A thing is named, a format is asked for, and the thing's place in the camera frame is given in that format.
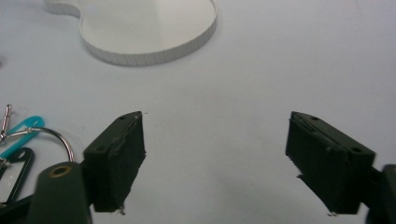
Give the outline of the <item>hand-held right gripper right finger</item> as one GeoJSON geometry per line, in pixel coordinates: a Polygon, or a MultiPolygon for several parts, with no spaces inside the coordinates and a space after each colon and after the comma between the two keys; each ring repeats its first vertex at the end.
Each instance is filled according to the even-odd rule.
{"type": "Polygon", "coordinates": [[[293,111],[286,155],[330,212],[358,212],[375,160],[371,149],[318,117],[293,111]]]}

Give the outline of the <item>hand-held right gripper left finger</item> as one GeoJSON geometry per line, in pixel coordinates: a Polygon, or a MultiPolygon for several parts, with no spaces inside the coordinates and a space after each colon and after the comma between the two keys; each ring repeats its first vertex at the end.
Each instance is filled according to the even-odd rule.
{"type": "Polygon", "coordinates": [[[123,209],[146,158],[142,112],[116,118],[89,144],[83,155],[82,166],[94,210],[123,209]]]}

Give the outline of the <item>black plastic key tag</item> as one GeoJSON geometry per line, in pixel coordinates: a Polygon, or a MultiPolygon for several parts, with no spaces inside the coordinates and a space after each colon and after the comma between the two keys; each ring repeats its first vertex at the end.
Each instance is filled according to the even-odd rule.
{"type": "Polygon", "coordinates": [[[29,147],[0,158],[0,208],[17,201],[34,159],[35,153],[29,147]]]}

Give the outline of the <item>teal plastic key tag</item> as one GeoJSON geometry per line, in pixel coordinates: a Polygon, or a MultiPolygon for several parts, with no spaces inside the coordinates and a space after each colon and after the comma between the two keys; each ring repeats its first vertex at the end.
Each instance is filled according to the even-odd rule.
{"type": "Polygon", "coordinates": [[[29,132],[30,128],[42,128],[45,125],[44,120],[39,116],[32,116],[24,119],[9,131],[0,131],[0,145],[4,144],[8,139],[16,140],[10,147],[0,153],[1,159],[9,159],[11,155],[19,148],[24,146],[36,133],[29,132]]]}

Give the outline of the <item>small silver metal key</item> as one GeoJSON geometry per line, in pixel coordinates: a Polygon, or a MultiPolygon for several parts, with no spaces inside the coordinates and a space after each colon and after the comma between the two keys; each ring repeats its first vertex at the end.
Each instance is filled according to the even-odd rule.
{"type": "Polygon", "coordinates": [[[7,105],[0,128],[0,143],[4,142],[7,138],[7,130],[10,123],[11,113],[12,113],[12,105],[7,105]]]}

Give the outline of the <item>white curved plastic base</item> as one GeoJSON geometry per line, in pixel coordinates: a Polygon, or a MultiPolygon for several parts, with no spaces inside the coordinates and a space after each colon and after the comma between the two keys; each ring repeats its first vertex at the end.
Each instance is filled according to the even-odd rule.
{"type": "Polygon", "coordinates": [[[150,66],[185,57],[215,33],[214,0],[43,0],[53,14],[78,18],[87,50],[122,66],[150,66]]]}

